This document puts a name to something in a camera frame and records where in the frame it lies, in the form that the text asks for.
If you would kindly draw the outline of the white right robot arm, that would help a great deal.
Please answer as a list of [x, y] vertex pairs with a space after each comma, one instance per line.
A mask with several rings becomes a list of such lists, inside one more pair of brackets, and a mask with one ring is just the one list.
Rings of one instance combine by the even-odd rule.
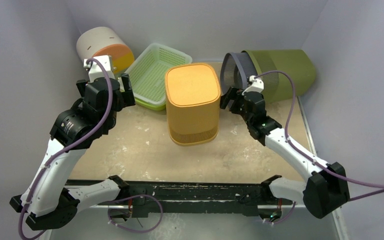
[[221, 96], [220, 108], [240, 115], [250, 136], [277, 153], [303, 178], [299, 182], [276, 176], [265, 181], [260, 191], [264, 202], [288, 199], [304, 204], [314, 217], [322, 219], [350, 201], [345, 168], [315, 156], [287, 136], [282, 125], [267, 114], [261, 93], [231, 87]]

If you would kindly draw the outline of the olive green waste basket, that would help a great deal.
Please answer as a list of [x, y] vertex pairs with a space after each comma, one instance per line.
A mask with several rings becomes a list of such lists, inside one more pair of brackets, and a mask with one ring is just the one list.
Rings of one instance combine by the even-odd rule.
[[[303, 95], [316, 80], [316, 68], [301, 49], [245, 50], [254, 64], [257, 74], [268, 71], [286, 73], [293, 81], [295, 95]], [[290, 81], [281, 73], [270, 73], [262, 77], [263, 97], [274, 103], [293, 97]]]

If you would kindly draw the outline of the yellow slatted waste basket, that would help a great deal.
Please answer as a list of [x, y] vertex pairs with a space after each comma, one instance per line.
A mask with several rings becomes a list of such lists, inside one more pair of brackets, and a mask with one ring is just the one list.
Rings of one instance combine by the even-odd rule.
[[205, 144], [219, 132], [221, 86], [215, 69], [198, 62], [164, 76], [168, 134], [180, 146]]

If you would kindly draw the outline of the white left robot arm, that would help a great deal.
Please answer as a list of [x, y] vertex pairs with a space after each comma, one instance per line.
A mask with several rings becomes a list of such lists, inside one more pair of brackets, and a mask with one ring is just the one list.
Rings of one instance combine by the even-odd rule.
[[50, 131], [47, 151], [35, 178], [24, 194], [11, 198], [16, 212], [25, 212], [21, 222], [33, 231], [59, 229], [76, 213], [91, 206], [114, 201], [118, 205], [129, 199], [129, 185], [113, 175], [77, 190], [65, 187], [79, 159], [93, 141], [116, 125], [117, 112], [135, 104], [127, 73], [107, 85], [104, 77], [92, 82], [79, 80], [80, 93], [72, 107], [56, 118]]

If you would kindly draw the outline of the grey slatted waste basket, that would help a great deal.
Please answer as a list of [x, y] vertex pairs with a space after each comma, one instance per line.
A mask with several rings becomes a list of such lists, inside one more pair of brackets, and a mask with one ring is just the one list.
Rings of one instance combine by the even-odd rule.
[[256, 75], [257, 70], [247, 52], [228, 52], [220, 70], [222, 95], [225, 95], [229, 88], [246, 89], [249, 77]]

